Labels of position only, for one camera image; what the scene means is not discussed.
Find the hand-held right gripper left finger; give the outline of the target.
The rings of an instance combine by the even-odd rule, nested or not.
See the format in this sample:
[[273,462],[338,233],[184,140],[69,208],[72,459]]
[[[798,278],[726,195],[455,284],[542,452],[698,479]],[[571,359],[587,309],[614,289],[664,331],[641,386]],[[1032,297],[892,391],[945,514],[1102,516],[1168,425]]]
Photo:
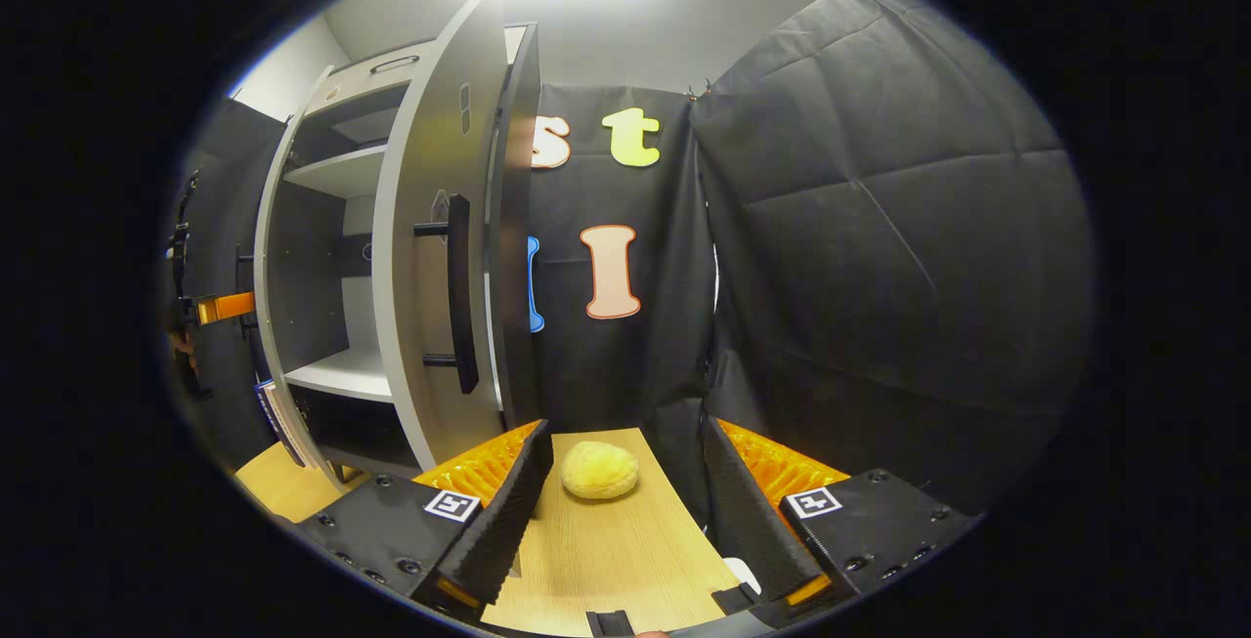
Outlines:
[[394,595],[478,619],[509,575],[553,463],[535,420],[419,478],[377,474],[294,530]]

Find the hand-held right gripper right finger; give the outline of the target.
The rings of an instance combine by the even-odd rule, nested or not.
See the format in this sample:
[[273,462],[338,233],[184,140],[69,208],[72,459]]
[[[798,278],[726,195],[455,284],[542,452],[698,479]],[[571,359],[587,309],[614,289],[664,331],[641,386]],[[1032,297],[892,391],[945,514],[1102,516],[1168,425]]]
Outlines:
[[871,595],[978,524],[892,472],[848,475],[719,418],[702,444],[716,540],[754,572],[768,610]]

